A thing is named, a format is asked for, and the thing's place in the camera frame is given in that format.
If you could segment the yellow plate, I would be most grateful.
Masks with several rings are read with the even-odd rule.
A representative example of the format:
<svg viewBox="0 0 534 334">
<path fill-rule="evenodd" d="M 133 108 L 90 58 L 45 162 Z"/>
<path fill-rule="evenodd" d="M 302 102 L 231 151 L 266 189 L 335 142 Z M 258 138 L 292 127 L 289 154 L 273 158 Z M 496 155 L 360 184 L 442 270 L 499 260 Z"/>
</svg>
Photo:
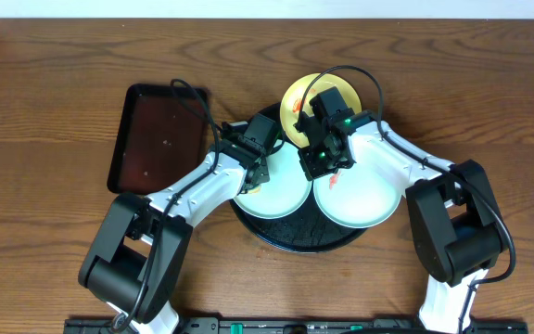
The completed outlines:
<svg viewBox="0 0 534 334">
<path fill-rule="evenodd" d="M 313 112 L 312 107 L 310 106 L 310 100 L 318 93 L 335 87 L 342 95 L 346 104 L 352 108 L 355 113 L 362 112 L 361 101 L 355 89 L 347 81 L 333 74 L 324 75 L 311 86 L 311 89 L 305 98 L 305 103 L 303 107 L 301 107 L 300 102 L 306 88 L 317 76 L 317 73 L 313 73 L 296 80 L 286 90 L 280 105 L 280 122 L 282 123 L 286 136 L 299 148 L 304 148 L 309 145 L 308 137 L 304 133 L 299 132 L 295 127 L 295 124 L 299 120 L 299 112 L 302 110 L 308 116 L 312 116 Z"/>
</svg>

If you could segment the green yellow sponge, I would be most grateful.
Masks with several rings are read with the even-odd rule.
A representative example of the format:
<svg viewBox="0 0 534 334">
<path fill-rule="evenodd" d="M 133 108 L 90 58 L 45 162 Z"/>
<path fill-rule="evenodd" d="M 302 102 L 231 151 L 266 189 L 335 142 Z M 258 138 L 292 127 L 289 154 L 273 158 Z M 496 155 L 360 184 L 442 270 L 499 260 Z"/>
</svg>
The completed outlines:
<svg viewBox="0 0 534 334">
<path fill-rule="evenodd" d="M 247 194 L 254 194 L 254 193 L 259 193 L 261 191 L 261 185 L 257 185 L 249 190 L 247 190 Z"/>
</svg>

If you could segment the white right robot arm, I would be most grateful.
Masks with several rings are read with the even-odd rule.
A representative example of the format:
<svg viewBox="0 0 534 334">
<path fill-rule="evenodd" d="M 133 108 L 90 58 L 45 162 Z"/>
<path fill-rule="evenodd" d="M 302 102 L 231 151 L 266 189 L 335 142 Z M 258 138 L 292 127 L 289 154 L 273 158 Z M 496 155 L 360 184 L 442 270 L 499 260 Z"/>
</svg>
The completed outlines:
<svg viewBox="0 0 534 334">
<path fill-rule="evenodd" d="M 407 201 L 414 248 L 429 274 L 419 311 L 425 329 L 463 333 L 479 286 L 499 282 L 487 273 L 504 251 L 515 253 L 485 170 L 427 154 L 388 124 L 350 108 L 300 113 L 295 129 L 308 138 L 299 158 L 310 180 L 342 169 L 381 177 Z"/>
</svg>

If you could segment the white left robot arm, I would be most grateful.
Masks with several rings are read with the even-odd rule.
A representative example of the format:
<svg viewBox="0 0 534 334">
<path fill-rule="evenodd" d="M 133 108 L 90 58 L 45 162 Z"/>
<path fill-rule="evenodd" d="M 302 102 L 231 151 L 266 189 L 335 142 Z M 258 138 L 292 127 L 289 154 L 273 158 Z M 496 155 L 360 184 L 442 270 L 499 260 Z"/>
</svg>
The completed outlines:
<svg viewBox="0 0 534 334">
<path fill-rule="evenodd" d="M 273 144 L 222 140 L 192 172 L 144 197 L 115 198 L 78 274 L 116 310 L 112 333 L 172 333 L 170 297 L 193 229 L 222 203 L 268 179 Z"/>
</svg>

